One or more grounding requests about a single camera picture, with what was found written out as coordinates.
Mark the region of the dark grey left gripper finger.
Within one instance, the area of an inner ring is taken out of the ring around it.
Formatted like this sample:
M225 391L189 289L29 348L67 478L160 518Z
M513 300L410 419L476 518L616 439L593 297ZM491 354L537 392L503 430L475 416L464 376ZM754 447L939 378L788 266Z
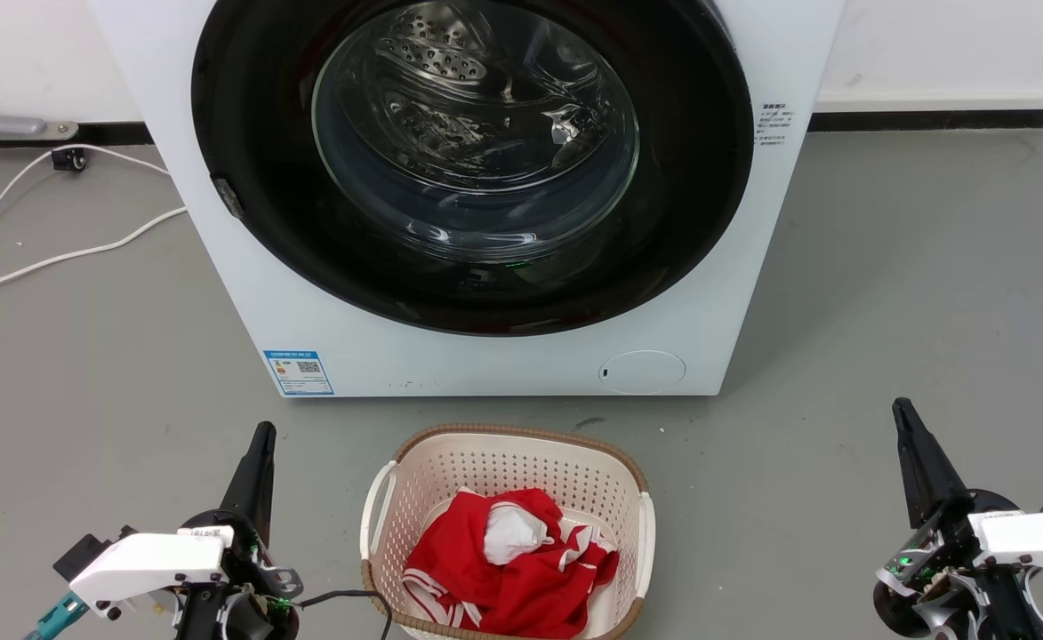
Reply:
M270 542L270 515L276 478L277 427L258 422L245 456L237 463L221 499L221 510L247 520L264 544Z

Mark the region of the white garment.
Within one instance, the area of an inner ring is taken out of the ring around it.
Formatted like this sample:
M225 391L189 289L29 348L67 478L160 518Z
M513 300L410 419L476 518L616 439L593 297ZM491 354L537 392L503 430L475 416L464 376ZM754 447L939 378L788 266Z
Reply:
M490 507L482 539L482 552L489 564L505 566L553 542L545 522L522 506L498 502Z

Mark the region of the small text sticker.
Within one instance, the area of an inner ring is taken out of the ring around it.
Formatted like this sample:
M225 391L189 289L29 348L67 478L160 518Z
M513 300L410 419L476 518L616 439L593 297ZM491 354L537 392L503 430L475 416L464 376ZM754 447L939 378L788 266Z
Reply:
M789 142L793 118L793 112L789 110L785 102L762 104L754 118L754 146L784 146Z

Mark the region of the cream plastic laundry basket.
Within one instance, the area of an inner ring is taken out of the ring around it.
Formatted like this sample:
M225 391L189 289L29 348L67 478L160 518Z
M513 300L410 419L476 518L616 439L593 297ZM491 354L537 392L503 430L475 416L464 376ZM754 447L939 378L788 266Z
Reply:
M618 447L582 435L487 424L447 424L403 442L366 495L359 553L373 604L414 640L506 640L433 622L402 586L425 530L460 489L481 494L541 489L566 525L591 525L618 550L614 582L598 589L575 640L628 640L652 579L656 517L646 475Z

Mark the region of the blue energy label sticker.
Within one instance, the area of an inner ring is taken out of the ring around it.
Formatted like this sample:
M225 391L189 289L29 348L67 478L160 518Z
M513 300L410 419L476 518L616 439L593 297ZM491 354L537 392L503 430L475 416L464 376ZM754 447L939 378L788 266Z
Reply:
M316 351L264 351L262 356L282 397L334 396L325 365Z

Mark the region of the steel washer drum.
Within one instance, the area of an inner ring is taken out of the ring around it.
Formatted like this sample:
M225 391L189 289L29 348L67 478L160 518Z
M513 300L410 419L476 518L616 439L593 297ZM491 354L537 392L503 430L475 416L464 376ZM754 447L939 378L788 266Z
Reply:
M639 157L609 60L498 0L405 4L356 28L319 69L311 131L367 222L444 260L532 260L590 232Z

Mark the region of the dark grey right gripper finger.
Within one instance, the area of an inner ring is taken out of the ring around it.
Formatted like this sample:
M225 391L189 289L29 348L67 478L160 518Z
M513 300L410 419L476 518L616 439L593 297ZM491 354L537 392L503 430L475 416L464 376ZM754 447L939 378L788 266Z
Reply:
M909 398L896 398L892 414L902 470L904 503L909 527L916 530L922 527L945 502L968 494L968 489Z

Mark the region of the round white filter cover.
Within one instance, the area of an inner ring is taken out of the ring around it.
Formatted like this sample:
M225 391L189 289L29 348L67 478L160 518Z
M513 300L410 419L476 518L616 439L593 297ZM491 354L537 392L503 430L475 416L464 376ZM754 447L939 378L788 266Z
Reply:
M684 361L663 351L631 351L611 356L598 370L598 379L623 396L654 396L674 388L686 376Z

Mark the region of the round black glass washer door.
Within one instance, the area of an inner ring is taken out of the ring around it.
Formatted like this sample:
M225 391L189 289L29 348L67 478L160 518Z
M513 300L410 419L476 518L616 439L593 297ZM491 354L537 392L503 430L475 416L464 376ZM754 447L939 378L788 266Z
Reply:
M209 177L231 215L309 284L427 331L565 333L692 272L751 173L751 92L710 0L498 0L593 44L638 114L638 168L598 226L532 260L437 259L383 235L330 177L311 131L319 69L379 13L429 0L216 0L191 68Z

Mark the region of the red striped garment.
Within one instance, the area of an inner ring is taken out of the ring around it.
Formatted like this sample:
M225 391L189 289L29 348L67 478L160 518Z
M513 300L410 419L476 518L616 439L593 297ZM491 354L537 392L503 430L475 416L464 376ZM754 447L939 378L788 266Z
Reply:
M482 539L490 507L519 504L554 542L505 566L489 564ZM589 623L595 590L617 575L617 547L595 525L574 525L545 491L485 497L460 489L425 530L402 572L404 591L425 617L488 635L571 640Z

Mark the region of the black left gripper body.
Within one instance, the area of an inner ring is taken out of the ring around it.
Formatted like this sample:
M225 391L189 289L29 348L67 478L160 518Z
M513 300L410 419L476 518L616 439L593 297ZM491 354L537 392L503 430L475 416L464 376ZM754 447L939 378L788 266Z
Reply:
M219 568L208 579L174 579L175 640L296 640L293 610L302 593L297 570L269 551L270 526L226 510L196 515L191 533L232 530Z

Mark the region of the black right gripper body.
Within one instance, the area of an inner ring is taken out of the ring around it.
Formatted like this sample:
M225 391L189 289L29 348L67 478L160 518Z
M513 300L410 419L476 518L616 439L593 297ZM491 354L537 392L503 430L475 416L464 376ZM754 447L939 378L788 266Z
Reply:
M998 563L981 550L972 515L1013 513L990 491L909 499L914 534L873 590L879 619L914 640L1043 640L1043 616L1030 596L1039 568Z

